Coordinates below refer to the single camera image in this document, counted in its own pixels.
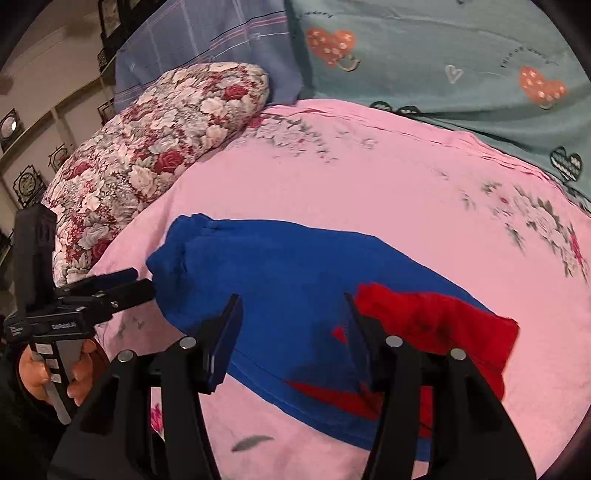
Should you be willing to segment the person's left hand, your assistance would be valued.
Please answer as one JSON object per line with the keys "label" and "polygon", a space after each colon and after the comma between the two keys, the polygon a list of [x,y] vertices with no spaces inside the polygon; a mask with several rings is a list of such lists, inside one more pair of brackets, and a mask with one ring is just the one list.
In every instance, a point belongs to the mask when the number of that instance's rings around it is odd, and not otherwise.
{"label": "person's left hand", "polygon": [[[80,406],[90,392],[96,372],[104,366],[104,351],[94,341],[87,339],[81,347],[79,360],[72,366],[73,379],[67,389],[67,395]],[[50,381],[47,366],[33,359],[32,350],[27,346],[19,360],[19,375],[25,389],[37,400],[50,402],[45,385]]]}

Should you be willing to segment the black sleeved left forearm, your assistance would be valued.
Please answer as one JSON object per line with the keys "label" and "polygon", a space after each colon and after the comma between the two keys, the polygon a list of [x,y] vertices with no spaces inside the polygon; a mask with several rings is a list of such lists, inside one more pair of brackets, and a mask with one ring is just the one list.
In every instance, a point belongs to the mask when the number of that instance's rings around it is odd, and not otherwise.
{"label": "black sleeved left forearm", "polygon": [[1,356],[1,478],[46,479],[66,426],[48,403],[34,398],[18,373],[23,346]]}

